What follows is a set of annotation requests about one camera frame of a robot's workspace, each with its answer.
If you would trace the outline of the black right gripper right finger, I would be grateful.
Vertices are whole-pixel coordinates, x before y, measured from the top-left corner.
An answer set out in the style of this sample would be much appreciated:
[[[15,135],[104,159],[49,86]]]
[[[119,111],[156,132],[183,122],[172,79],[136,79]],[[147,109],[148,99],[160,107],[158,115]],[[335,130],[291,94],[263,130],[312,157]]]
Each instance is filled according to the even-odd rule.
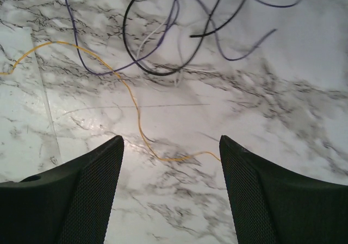
[[[290,171],[225,135],[219,150],[239,243],[347,243],[347,186]]]

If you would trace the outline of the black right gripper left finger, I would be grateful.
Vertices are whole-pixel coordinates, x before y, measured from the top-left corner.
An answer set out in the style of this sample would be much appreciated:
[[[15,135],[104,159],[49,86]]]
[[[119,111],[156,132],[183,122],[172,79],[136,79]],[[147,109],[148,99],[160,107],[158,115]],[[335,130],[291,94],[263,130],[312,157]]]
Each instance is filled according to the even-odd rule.
[[[115,136],[89,153],[1,184],[1,243],[103,243],[124,153]]]

